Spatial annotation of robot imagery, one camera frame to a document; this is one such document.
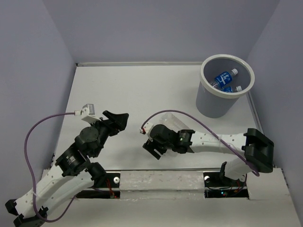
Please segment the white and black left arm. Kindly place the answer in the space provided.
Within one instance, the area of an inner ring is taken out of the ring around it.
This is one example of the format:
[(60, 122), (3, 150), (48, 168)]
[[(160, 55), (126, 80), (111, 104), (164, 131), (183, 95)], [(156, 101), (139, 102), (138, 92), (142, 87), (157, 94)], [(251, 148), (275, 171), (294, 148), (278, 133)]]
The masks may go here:
[(87, 188), (106, 188), (110, 198), (116, 197), (112, 188), (119, 185), (120, 175), (106, 172), (100, 163), (91, 162), (90, 159), (99, 156), (109, 137), (125, 130), (129, 115), (104, 111), (106, 119), (97, 118), (92, 105), (68, 114), (80, 116), (89, 126), (81, 130), (39, 182), (27, 155), (28, 141), (24, 142), (24, 155), (33, 188), (5, 204), (8, 213), (16, 216), (13, 223), (17, 227), (40, 227), (45, 222), (50, 223), (48, 216), (52, 211), (65, 201), (72, 202), (78, 193)]

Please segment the large clear yellow label bottle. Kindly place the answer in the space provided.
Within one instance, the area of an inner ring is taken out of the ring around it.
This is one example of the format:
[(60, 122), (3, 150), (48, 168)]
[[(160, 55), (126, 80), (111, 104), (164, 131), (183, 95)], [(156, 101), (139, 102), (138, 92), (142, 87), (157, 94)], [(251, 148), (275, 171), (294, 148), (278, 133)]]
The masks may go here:
[(160, 119), (159, 124), (163, 124), (169, 129), (178, 132), (180, 130), (189, 130), (190, 128), (185, 125), (179, 118), (172, 113), (165, 113)]

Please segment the blue label bottle sideways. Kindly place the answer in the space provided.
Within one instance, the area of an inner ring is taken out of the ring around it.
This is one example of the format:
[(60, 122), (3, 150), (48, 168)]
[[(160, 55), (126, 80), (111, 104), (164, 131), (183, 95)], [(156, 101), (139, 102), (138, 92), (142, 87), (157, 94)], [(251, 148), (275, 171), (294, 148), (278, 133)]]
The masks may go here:
[(222, 89), (226, 85), (230, 84), (235, 76), (237, 76), (238, 70), (232, 69), (231, 71), (224, 71), (220, 75), (216, 76), (210, 85), (216, 89)]

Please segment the blue label Chinese text bottle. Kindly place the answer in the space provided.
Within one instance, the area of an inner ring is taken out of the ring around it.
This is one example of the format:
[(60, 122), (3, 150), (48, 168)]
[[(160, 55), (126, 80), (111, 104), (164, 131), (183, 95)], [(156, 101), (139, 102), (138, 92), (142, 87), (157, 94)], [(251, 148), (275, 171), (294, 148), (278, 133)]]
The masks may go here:
[(242, 87), (241, 86), (228, 86), (225, 87), (221, 90), (222, 92), (226, 92), (226, 93), (237, 93), (237, 92), (241, 92), (242, 91)]

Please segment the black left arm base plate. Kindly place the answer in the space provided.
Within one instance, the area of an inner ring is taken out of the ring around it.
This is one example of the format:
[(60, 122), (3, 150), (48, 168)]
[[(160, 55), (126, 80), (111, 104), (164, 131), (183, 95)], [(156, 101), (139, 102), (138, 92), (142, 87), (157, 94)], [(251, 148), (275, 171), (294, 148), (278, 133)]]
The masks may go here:
[(119, 199), (121, 172), (107, 171), (105, 180), (101, 184), (82, 190), (76, 195), (77, 199)]

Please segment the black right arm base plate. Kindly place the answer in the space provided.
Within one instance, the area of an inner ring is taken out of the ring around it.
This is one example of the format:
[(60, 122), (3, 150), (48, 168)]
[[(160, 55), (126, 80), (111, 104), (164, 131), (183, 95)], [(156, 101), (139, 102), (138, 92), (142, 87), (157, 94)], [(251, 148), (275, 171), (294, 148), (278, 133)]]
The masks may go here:
[(219, 172), (204, 172), (204, 196), (206, 199), (249, 198), (245, 177), (233, 180), (221, 177)]

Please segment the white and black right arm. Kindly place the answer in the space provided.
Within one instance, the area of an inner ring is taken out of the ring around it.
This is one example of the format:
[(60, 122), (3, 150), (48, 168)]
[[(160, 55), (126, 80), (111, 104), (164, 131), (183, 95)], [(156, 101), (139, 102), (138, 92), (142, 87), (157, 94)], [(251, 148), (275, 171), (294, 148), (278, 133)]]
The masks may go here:
[(259, 176), (274, 169), (274, 143), (254, 128), (240, 134), (216, 135), (191, 129), (175, 132), (163, 124), (146, 123), (140, 133), (147, 136), (143, 148), (156, 159), (169, 150), (177, 154), (213, 152), (234, 155), (233, 160), (221, 165), (218, 180), (222, 185), (230, 185), (248, 173)]

